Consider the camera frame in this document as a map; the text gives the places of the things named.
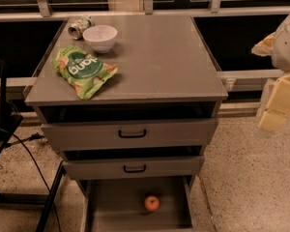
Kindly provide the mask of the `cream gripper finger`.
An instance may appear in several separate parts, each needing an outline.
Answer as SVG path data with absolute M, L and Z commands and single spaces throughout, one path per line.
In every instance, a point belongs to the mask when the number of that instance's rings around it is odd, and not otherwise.
M 258 127 L 263 131 L 278 131 L 290 116 L 290 73 L 278 78 L 265 105 Z
M 272 55 L 272 46 L 273 46 L 273 40 L 276 33 L 272 33 L 268 35 L 266 38 L 264 38 L 262 41 L 257 43 L 251 50 L 252 54 L 255 54 L 257 56 L 265 57 L 265 56 L 271 56 Z

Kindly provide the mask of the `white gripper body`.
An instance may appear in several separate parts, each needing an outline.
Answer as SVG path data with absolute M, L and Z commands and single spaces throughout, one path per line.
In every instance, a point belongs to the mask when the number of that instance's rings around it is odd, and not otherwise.
M 272 64 L 275 68 L 290 73 L 290 14 L 276 28 Z

